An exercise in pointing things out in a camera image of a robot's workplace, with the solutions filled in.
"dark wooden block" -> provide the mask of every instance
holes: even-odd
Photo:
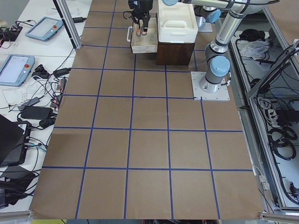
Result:
[[[188,65],[195,43],[158,42],[157,65]]]

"grid square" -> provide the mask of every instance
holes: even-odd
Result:
[[[204,132],[170,132],[171,167],[209,169]]]
[[[112,28],[122,28],[128,30],[128,27],[132,26],[132,20],[125,20],[122,16],[122,13],[114,13],[113,21],[112,21]]]
[[[111,29],[109,38],[110,47],[130,47],[130,42],[125,38],[128,31],[126,29]]]
[[[165,72],[137,71],[134,96],[166,97]]]
[[[83,167],[89,136],[89,129],[55,128],[43,165]]]
[[[233,98],[228,102],[203,101],[203,108],[207,130],[242,130],[238,110]]]
[[[131,109],[131,98],[100,97],[94,126],[129,128]]]
[[[129,131],[93,130],[88,153],[89,167],[126,167]]]
[[[96,97],[64,96],[55,126],[91,127],[96,100]]]
[[[167,65],[166,70],[167,71],[196,71],[194,53],[191,56],[189,65]]]
[[[116,5],[115,5],[115,11],[116,12],[123,12],[123,11],[128,11],[130,10],[130,7],[128,5],[128,1],[124,0],[116,0]]]
[[[134,69],[135,55],[131,49],[108,48],[105,69]]]
[[[82,169],[43,168],[30,205],[30,209],[35,212],[35,218],[74,219],[82,175]]]
[[[85,28],[82,34],[82,44],[106,46],[109,37],[109,29],[106,28]]]
[[[169,128],[203,130],[200,102],[193,99],[168,99]]]
[[[100,95],[132,96],[133,71],[105,70]]]
[[[156,53],[136,54],[136,69],[165,71],[164,65],[156,64],[156,57]]]
[[[218,219],[209,171],[172,171],[175,219]]]
[[[191,74],[188,72],[167,72],[169,97],[193,98]]]
[[[102,69],[106,48],[83,46],[77,50],[73,68]]]
[[[93,0],[89,11],[113,12],[114,4],[107,4],[102,0]]]
[[[243,133],[209,132],[208,139],[214,169],[252,169]]]
[[[169,168],[166,131],[132,131],[130,168]]]
[[[195,39],[195,47],[194,47],[195,50],[205,50],[206,46],[215,39],[215,37],[217,35],[216,27],[215,27],[215,24],[213,24],[213,23],[211,25],[212,25],[213,32],[211,32],[211,33],[198,32],[197,33],[196,39]]]
[[[132,127],[166,129],[166,99],[135,98]]]
[[[86,170],[78,219],[123,218],[125,185],[125,170]]]
[[[263,205],[253,172],[214,172],[214,179],[221,219],[258,219]]]
[[[89,12],[85,27],[107,27],[111,26],[113,13]]]
[[[169,172],[130,170],[127,219],[170,219]]]
[[[98,95],[101,70],[73,69],[67,81],[65,94]]]

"screen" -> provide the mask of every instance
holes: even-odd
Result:
[[[56,20],[51,20],[48,18],[45,18],[43,21],[38,23],[34,29],[32,29],[29,34],[39,37],[45,37],[46,34],[53,28],[53,25],[56,25]]]
[[[15,83],[29,57],[11,56],[0,73],[0,82]]]

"brown paper surface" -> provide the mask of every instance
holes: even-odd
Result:
[[[94,0],[91,10],[82,40],[97,46],[76,54],[31,204],[36,217],[258,218],[231,90],[229,102],[192,99],[189,71],[206,70],[215,33],[198,36],[189,66],[161,66],[120,37],[131,25],[119,13],[127,2]]]

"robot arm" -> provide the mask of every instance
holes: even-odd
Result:
[[[128,0],[128,5],[133,10],[130,12],[133,22],[139,25],[141,34],[146,35],[150,21],[150,10],[153,8],[153,0]]]
[[[279,0],[163,0],[167,6],[177,2],[194,4],[205,7],[217,7],[229,9],[218,34],[205,50],[208,71],[200,81],[200,87],[208,93],[218,91],[223,77],[228,73],[230,63],[224,56],[228,50],[228,44],[239,27],[242,19],[247,14],[253,14],[262,10],[267,4]]]

